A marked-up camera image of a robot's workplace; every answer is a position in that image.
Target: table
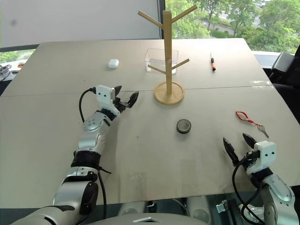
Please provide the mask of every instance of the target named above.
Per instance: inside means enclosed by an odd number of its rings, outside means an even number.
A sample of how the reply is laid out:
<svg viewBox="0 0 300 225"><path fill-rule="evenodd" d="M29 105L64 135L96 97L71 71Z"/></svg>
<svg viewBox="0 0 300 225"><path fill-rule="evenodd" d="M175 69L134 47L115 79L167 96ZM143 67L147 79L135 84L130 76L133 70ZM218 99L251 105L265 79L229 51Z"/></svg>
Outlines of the table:
<svg viewBox="0 0 300 225"><path fill-rule="evenodd" d="M165 75L146 72L148 48L164 48L163 40L110 40L43 43L18 74L4 96L82 93L99 83L122 84L122 90L154 90ZM178 62L173 80L185 89L271 85L242 38L173 40ZM210 52L217 70L212 72ZM109 69L110 59L119 59L118 69Z"/></svg>

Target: black chair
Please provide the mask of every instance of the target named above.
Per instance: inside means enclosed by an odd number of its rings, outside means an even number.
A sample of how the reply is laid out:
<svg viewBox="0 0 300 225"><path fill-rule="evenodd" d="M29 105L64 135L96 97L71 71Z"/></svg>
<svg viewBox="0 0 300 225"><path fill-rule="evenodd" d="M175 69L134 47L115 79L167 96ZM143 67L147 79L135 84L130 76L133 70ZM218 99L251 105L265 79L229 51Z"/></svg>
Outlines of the black chair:
<svg viewBox="0 0 300 225"><path fill-rule="evenodd" d="M278 56L269 78L300 124L300 46L295 56Z"/></svg>

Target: wooden stand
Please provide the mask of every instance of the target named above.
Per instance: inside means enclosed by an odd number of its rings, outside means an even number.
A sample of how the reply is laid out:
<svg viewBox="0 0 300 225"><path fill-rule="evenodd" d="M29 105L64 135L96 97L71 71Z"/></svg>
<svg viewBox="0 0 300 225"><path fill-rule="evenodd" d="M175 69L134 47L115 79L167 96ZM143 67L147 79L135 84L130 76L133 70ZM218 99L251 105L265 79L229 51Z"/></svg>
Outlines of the wooden stand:
<svg viewBox="0 0 300 225"><path fill-rule="evenodd" d="M172 19L172 13L170 11L164 10L163 24L154 20L153 18L151 18L150 16L146 15L141 11L138 12L140 16L144 17L146 20L154 23L155 25L157 25L158 27L164 30L165 71L151 65L148 65L148 67L160 73L165 74L166 82L160 83L154 89L154 96L157 99L157 101L165 105L175 105L183 99L184 89L180 84L176 82L172 82L172 70L189 62L189 59L186 59L181 63L178 63L177 65L172 67L172 23L176 22L177 20L189 14L190 12L194 11L195 9L197 9L196 5L182 12L181 14L174 17L173 19Z"/></svg>

